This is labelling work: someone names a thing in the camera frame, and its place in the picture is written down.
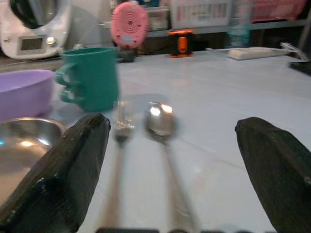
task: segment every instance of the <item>spoon head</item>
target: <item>spoon head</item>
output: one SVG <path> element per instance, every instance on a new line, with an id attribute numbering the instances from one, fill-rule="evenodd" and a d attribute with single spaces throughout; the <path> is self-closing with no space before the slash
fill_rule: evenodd
<path id="1" fill-rule="evenodd" d="M 152 138 L 158 141 L 168 140 L 175 133 L 175 117 L 172 107 L 151 102 L 145 128 Z"/>

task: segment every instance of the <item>plastic bottle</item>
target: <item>plastic bottle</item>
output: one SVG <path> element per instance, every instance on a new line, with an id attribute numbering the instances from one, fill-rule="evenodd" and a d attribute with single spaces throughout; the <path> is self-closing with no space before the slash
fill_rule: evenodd
<path id="1" fill-rule="evenodd" d="M 227 32 L 228 48 L 249 46 L 252 2 L 252 0 L 233 0 L 230 29 Z"/>

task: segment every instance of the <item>white table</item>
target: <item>white table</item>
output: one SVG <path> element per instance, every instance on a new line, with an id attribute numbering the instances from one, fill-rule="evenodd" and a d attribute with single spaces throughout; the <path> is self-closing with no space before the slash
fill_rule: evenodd
<path id="1" fill-rule="evenodd" d="M 294 60 L 235 61 L 206 51 L 192 58 L 157 55 L 119 64 L 121 95 L 133 101 L 137 125 L 123 162 L 119 226 L 171 230 L 163 151 L 142 126 L 148 102 L 159 101 L 170 104 L 178 117 L 173 156 L 202 229 L 273 231 L 250 183 L 234 128 L 239 119 L 261 117 L 311 148 L 311 77 L 287 68 Z M 69 126 L 84 114 L 55 96 L 50 117 Z M 111 118 L 111 112 L 104 114 Z M 116 154 L 117 145 L 110 138 L 80 233 L 93 233 L 111 216 L 107 209 L 113 200 Z"/>

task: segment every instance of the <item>stainless steel bowl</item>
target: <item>stainless steel bowl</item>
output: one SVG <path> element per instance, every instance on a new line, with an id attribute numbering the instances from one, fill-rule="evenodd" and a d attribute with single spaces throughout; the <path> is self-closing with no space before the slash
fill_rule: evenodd
<path id="1" fill-rule="evenodd" d="M 65 130 L 60 122 L 43 118 L 0 123 L 0 205 Z"/>

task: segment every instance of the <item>appliance display screen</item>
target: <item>appliance display screen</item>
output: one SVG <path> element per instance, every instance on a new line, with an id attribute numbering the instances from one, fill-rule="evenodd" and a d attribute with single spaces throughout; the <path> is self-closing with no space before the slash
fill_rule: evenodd
<path id="1" fill-rule="evenodd" d="M 21 42 L 21 50 L 40 50 L 42 49 L 43 38 L 23 39 Z"/>

